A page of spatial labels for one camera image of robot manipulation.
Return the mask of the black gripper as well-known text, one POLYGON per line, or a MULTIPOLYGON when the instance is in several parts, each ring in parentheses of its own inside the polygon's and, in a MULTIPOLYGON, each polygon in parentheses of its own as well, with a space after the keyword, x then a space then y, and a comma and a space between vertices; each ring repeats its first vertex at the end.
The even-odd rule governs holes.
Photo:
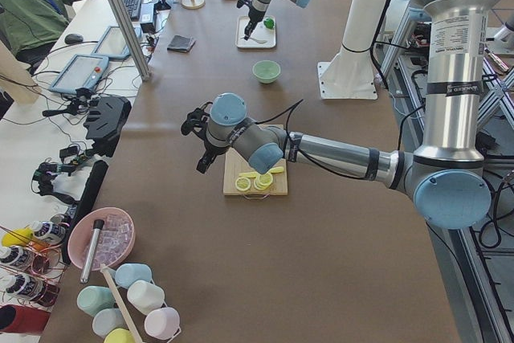
POLYGON ((254 32, 257 23, 261 22, 265 16, 265 5, 264 4, 250 4, 248 17, 250 21, 245 26, 243 39, 248 40, 254 32))
POLYGON ((229 149, 227 145, 214 145, 207 139, 203 141, 203 144, 205 147, 205 152, 202 155, 202 157, 198 160, 196 166, 196 170, 201 174, 206 173, 206 171, 210 168, 210 166, 215 161, 217 156, 225 154, 229 149))

